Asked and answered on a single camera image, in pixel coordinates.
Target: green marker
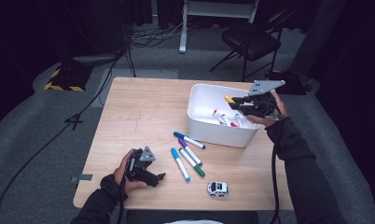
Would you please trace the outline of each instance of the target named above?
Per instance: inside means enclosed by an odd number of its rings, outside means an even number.
[[[186,153],[186,151],[183,149],[183,148],[179,148],[179,152],[185,157],[185,159],[187,159],[188,163],[190,163],[191,166],[193,166],[193,168],[197,171],[197,173],[199,173],[200,176],[205,176],[205,173],[204,171],[200,168],[200,166],[198,164],[196,164],[190,157],[189,155]]]

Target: table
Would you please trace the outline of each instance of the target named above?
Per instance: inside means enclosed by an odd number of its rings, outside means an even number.
[[[182,34],[179,52],[186,53],[188,40],[188,15],[243,18],[252,22],[257,10],[258,0],[254,4],[233,4],[217,2],[196,2],[185,0],[182,15]]]
[[[99,188],[102,178],[112,174],[130,148],[149,146],[156,160],[147,168],[155,175],[167,175],[155,187],[129,193],[128,209],[182,210],[273,210],[271,149],[263,128],[257,131],[247,148],[206,143],[206,149],[191,146],[203,162],[205,177],[194,172],[181,158],[190,174],[182,176],[171,148],[179,148],[174,131],[188,132],[188,99],[197,83],[248,90],[251,84],[203,80],[116,77],[110,88],[103,114],[94,135],[84,175],[91,181],[78,184],[74,205],[82,207]],[[280,209],[292,210],[286,184],[284,162],[277,159]],[[229,185],[225,198],[210,197],[207,185],[224,181]]]

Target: hand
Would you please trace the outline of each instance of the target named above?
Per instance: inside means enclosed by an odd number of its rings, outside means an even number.
[[[127,162],[129,160],[132,152],[133,152],[133,149],[130,149],[130,151],[124,156],[123,160],[121,161],[120,166],[113,173],[114,178],[115,178],[115,182],[118,185],[120,185],[120,183],[121,183],[121,180],[122,180],[123,175],[124,175],[124,171],[126,170]],[[131,190],[140,189],[140,188],[143,188],[143,187],[146,187],[146,186],[147,186],[147,184],[143,181],[138,181],[138,180],[130,181],[128,178],[126,178],[126,184],[124,186],[124,191],[127,193]]]
[[[277,102],[278,108],[280,108],[281,113],[287,116],[286,107],[284,105],[284,102],[281,101],[280,96],[277,94],[275,90],[272,90],[271,94],[272,96],[274,96],[275,102]],[[246,116],[246,118],[253,123],[263,124],[266,128],[277,121],[275,119],[260,118],[253,115],[248,115]]]

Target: purple marker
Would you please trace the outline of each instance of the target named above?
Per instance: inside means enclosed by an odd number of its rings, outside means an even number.
[[[202,166],[202,162],[199,160],[199,158],[197,158],[197,156],[194,154],[194,152],[190,149],[190,147],[188,147],[187,143],[185,142],[184,139],[182,138],[178,138],[178,142],[179,144],[181,144],[181,146],[188,152],[188,154],[190,154],[191,158],[197,163],[199,164],[199,166]]]
[[[179,137],[179,138],[182,138],[184,139],[185,141],[188,141],[189,143],[193,144],[194,146],[196,147],[199,147],[201,149],[205,149],[205,145],[201,144],[201,143],[198,143],[196,141],[194,141],[193,139],[191,138],[188,138],[187,136],[184,136],[183,134],[181,133],[178,133],[178,132],[174,132],[174,135]]]

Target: black long-sleeved shirt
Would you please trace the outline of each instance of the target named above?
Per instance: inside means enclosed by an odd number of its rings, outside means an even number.
[[[336,197],[324,174],[315,163],[315,155],[309,150],[301,132],[291,118],[275,122],[266,128],[272,142],[279,131],[277,156],[285,161],[289,194],[299,224],[347,223],[341,215]],[[71,222],[109,223],[110,214],[118,201],[119,185],[112,175],[104,177],[101,189],[95,190],[80,213]]]

